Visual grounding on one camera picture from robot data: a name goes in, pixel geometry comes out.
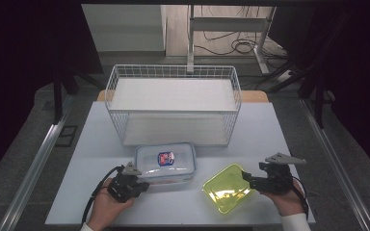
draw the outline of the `plastic food container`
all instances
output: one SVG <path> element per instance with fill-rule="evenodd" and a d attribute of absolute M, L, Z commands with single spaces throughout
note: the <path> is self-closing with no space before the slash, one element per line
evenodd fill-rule
<path fill-rule="evenodd" d="M 232 164 L 203 184 L 203 191 L 221 214 L 227 214 L 254 191 L 242 178 L 242 170 L 239 165 Z"/>
<path fill-rule="evenodd" d="M 197 169 L 196 152 L 187 142 L 139 146 L 135 165 L 142 175 L 140 182 L 152 185 L 184 183 L 192 179 Z"/>

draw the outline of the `yellow transparent lid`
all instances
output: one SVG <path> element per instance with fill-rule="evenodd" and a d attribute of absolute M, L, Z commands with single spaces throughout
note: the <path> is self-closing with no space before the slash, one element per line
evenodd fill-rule
<path fill-rule="evenodd" d="M 242 168 L 232 164 L 203 184 L 203 191 L 213 200 L 219 212 L 227 214 L 253 190 L 242 178 Z"/>

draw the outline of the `wire basket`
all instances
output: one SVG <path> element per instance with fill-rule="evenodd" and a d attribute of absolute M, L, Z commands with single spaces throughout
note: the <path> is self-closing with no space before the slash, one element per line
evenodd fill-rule
<path fill-rule="evenodd" d="M 226 146 L 241 102 L 233 66 L 115 65 L 105 92 L 123 145 Z"/>

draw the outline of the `gray floor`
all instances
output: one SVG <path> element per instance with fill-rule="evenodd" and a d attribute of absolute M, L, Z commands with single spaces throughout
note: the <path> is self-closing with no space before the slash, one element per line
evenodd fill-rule
<path fill-rule="evenodd" d="M 257 61 L 253 57 L 218 58 L 206 57 L 207 54 L 200 55 L 202 57 L 196 57 L 195 64 L 234 65 L 240 76 L 240 85 L 243 90 L 253 90 L 255 84 L 263 79 L 263 77 L 260 77 L 261 73 Z M 100 54 L 100 59 L 105 75 L 94 75 L 93 77 L 104 84 L 108 81 L 108 75 L 113 64 L 186 64 L 186 58 L 183 55 L 162 57 L 144 53 L 106 53 Z M 79 229 L 77 226 L 54 227 L 44 225 L 45 218 L 62 183 L 68 162 L 84 127 L 91 104 L 100 92 L 99 89 L 78 77 L 76 77 L 76 81 L 80 90 L 75 95 L 76 99 L 65 124 L 66 129 L 63 136 L 57 139 L 58 145 L 50 153 L 40 179 L 20 216 L 15 230 Z M 277 82 L 278 80 L 272 80 L 260 87 L 268 88 Z M 297 167 L 297 169 L 308 190 L 308 201 L 317 221 L 311 228 L 312 230 L 362 230 L 296 94 L 299 85 L 300 82 L 268 96 L 275 107 L 279 124 L 291 154 L 299 158 L 305 158 L 308 161 L 306 166 Z M 53 122 L 53 115 L 53 89 L 51 85 L 48 85 L 37 91 L 35 107 L 0 163 L 0 222 L 38 153 Z M 370 212 L 370 159 L 336 119 L 328 104 L 324 107 L 323 117 L 325 131 L 331 144 Z M 74 137 L 68 136 L 73 132 L 75 132 Z M 176 228 L 175 230 L 199 229 L 202 228 Z M 139 228 L 121 228 L 119 230 L 139 230 Z M 251 230 L 251 227 L 209 230 Z M 281 230 L 281 228 L 279 225 L 271 225 L 253 227 L 253 230 Z"/>

